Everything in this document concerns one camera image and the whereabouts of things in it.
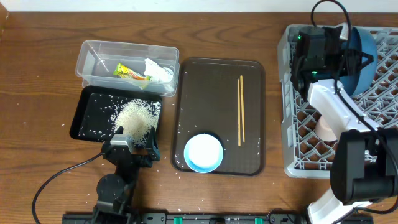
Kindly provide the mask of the dark blue plate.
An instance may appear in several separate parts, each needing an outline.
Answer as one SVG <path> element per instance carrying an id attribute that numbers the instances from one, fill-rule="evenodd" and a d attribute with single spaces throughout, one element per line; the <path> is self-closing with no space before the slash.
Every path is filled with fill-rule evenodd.
<path id="1" fill-rule="evenodd" d="M 364 93 L 374 79 L 377 68 L 377 47 L 371 33 L 353 27 L 348 56 L 340 73 L 340 82 L 349 96 Z"/>

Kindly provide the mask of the pile of rice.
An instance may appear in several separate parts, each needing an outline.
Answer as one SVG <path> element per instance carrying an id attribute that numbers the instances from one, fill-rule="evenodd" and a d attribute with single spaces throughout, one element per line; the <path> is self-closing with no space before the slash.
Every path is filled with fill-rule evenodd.
<path id="1" fill-rule="evenodd" d="M 116 132 L 122 126 L 123 134 L 132 137 L 135 147 L 144 147 L 151 127 L 157 129 L 161 102 L 133 99 L 121 105 L 116 105 L 114 114 L 110 117 Z"/>

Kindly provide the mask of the light blue bowl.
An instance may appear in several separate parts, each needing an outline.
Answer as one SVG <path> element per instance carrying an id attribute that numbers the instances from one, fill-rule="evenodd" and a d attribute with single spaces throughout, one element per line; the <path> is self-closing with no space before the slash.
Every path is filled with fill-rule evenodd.
<path id="1" fill-rule="evenodd" d="M 183 156 L 191 170 L 206 174 L 220 166 L 223 151 L 224 148 L 218 138 L 210 134 L 197 134 L 187 141 Z"/>

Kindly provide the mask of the yellow green snack wrapper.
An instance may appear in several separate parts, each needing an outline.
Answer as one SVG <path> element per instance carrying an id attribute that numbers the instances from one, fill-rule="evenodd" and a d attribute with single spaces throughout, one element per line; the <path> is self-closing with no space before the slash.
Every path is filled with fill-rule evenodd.
<path id="1" fill-rule="evenodd" d="M 129 83 L 139 87 L 141 90 L 147 88 L 148 81 L 151 80 L 150 76 L 135 72 L 134 70 L 121 63 L 116 65 L 113 74 L 119 78 L 128 79 Z"/>

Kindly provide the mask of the pink cup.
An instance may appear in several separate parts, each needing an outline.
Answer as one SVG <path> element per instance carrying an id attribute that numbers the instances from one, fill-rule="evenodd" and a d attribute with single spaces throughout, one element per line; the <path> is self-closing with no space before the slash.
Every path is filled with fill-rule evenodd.
<path id="1" fill-rule="evenodd" d="M 315 134 L 322 141 L 332 142 L 337 140 L 333 130 L 329 127 L 323 116 L 320 116 L 319 120 L 317 121 L 315 126 Z"/>

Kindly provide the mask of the white napkin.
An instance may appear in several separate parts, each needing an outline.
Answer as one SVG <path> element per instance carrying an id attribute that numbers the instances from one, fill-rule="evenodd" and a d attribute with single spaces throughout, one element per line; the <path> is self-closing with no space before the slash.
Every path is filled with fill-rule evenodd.
<path id="1" fill-rule="evenodd" d="M 173 86 L 169 86 L 166 82 L 171 82 L 174 77 L 174 72 L 167 67 L 161 67 L 153 60 L 146 58 L 144 75 L 149 77 L 150 81 L 162 82 L 168 92 L 174 91 Z"/>

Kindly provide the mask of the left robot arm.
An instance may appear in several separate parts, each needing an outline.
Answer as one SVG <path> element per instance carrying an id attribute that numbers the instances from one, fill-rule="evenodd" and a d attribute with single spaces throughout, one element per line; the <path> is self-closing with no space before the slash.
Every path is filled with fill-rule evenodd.
<path id="1" fill-rule="evenodd" d="M 91 224 L 140 223 L 139 212 L 131 207 L 139 170 L 151 168 L 154 161 L 160 160 L 155 127 L 151 127 L 144 149 L 146 154 L 134 154 L 132 138 L 117 129 L 109 141 L 101 148 L 103 158 L 116 166 L 113 174 L 103 176 L 96 187 L 97 203 L 93 209 Z"/>

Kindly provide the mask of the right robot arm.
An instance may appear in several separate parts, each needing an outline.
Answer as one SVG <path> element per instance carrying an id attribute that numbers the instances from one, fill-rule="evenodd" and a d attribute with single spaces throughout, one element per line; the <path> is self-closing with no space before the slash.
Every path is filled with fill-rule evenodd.
<path id="1" fill-rule="evenodd" d="M 348 25 L 304 26 L 296 41 L 291 82 L 338 140 L 330 189 L 308 206 L 307 221 L 339 223 L 397 195 L 397 130 L 379 127 L 352 100 L 376 71 L 370 33 Z"/>

